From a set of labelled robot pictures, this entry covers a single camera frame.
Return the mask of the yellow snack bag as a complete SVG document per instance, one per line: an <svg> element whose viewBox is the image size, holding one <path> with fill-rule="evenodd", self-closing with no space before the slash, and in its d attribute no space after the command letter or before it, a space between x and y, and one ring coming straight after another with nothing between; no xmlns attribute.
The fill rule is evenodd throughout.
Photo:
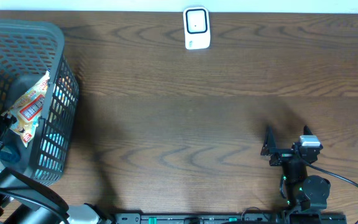
<svg viewBox="0 0 358 224"><path fill-rule="evenodd" d="M10 130L19 135L25 147L34 138L38 119L43 109L45 95L50 79L50 71L21 95L2 116L15 117L16 122L11 124Z"/></svg>

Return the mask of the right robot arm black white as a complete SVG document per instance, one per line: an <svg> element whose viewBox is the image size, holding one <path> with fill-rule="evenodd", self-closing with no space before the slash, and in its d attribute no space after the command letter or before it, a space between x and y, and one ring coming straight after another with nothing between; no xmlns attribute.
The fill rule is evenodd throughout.
<svg viewBox="0 0 358 224"><path fill-rule="evenodd" d="M308 175L307 166L318 160L323 149L319 139L305 126L303 134L290 148L280 149L271 127L267 127L261 155L269 156L270 166L282 168L280 193L288 208L281 212L284 223L321 223L321 211L327 208L330 182Z"/></svg>

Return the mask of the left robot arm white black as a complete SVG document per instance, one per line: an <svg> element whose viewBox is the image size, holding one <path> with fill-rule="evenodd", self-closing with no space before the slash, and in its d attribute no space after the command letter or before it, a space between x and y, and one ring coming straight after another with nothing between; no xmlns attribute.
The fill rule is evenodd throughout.
<svg viewBox="0 0 358 224"><path fill-rule="evenodd" d="M2 137L15 119L0 115ZM58 194L35 180L5 167L0 160L0 217L13 199L21 205L5 223L114 223L115 218L90 204L68 205Z"/></svg>

